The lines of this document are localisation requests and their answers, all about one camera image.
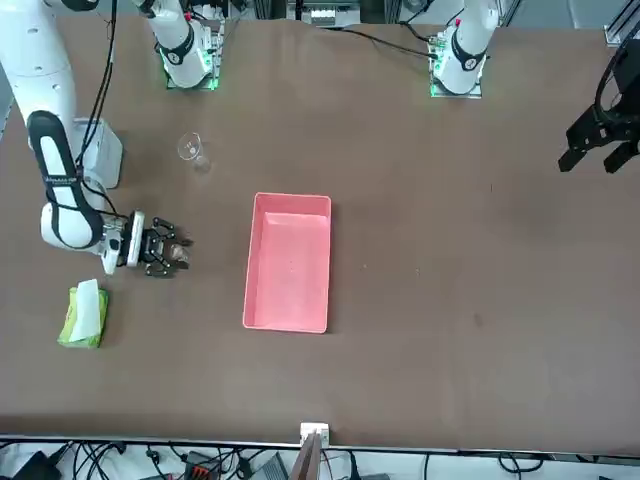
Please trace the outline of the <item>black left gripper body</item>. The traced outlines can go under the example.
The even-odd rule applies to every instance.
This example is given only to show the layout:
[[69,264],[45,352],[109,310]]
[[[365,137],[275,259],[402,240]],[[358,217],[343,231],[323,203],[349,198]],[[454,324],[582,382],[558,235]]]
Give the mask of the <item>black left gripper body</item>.
[[632,38],[621,45],[612,61],[612,66],[607,68],[604,75],[604,85],[613,79],[619,99],[608,109],[602,108],[602,118],[607,123],[638,123],[639,40]]

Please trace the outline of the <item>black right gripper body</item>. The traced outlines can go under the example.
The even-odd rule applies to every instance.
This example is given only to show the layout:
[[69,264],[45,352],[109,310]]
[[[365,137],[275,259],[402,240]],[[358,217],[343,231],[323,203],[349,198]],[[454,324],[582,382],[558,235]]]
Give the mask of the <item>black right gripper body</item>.
[[161,256],[160,234],[155,227],[149,227],[142,233],[142,262],[146,265],[162,265],[159,257]]

